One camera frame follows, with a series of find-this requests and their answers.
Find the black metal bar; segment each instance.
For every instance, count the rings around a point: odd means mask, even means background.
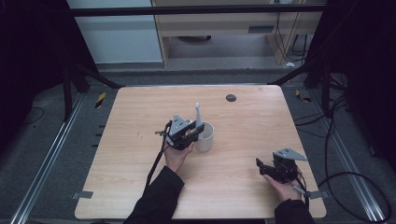
[[[142,16],[174,14],[214,13],[259,13],[259,12],[315,12],[328,8],[327,4],[285,4],[285,5],[229,5],[192,7],[116,7],[116,8],[72,8],[70,10],[49,10],[45,13],[64,14],[74,17],[97,16]]]

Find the black jacket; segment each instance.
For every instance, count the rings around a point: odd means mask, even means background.
[[[146,193],[137,201],[134,211],[124,224],[171,223],[183,186],[180,177],[164,166]],[[315,223],[301,200],[287,200],[281,203],[275,210],[275,219],[276,224]]]

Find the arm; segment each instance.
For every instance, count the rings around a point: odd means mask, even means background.
[[[281,204],[275,209],[276,224],[315,223],[302,201],[302,195],[292,186],[299,186],[296,180],[291,183],[280,184],[269,175],[264,175],[264,178],[276,190],[281,201]]]
[[[171,147],[165,150],[166,166],[137,201],[134,211],[124,221],[125,224],[170,222],[177,207],[178,196],[184,186],[177,172],[187,155],[192,152],[192,147],[193,144],[181,151]]]

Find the person's left hand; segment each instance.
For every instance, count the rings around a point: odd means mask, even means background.
[[[169,167],[173,172],[177,173],[178,170],[186,160],[187,155],[189,155],[193,150],[194,143],[191,143],[184,150],[177,150],[165,143],[164,147],[168,147],[163,153],[165,156],[166,166]]]

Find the wooden table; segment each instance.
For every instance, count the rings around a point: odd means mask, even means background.
[[[235,102],[226,96],[234,94]],[[194,150],[180,177],[185,182],[174,218],[270,218],[279,204],[259,174],[255,159],[272,164],[272,152],[291,147],[304,155],[282,90],[278,86],[132,87],[119,90],[92,163],[76,217],[127,218],[141,197],[162,138],[155,134],[179,114],[215,128],[213,147]],[[309,163],[297,161],[308,190],[317,184]],[[160,161],[152,180],[164,166]],[[321,199],[311,200],[313,217],[324,217]]]

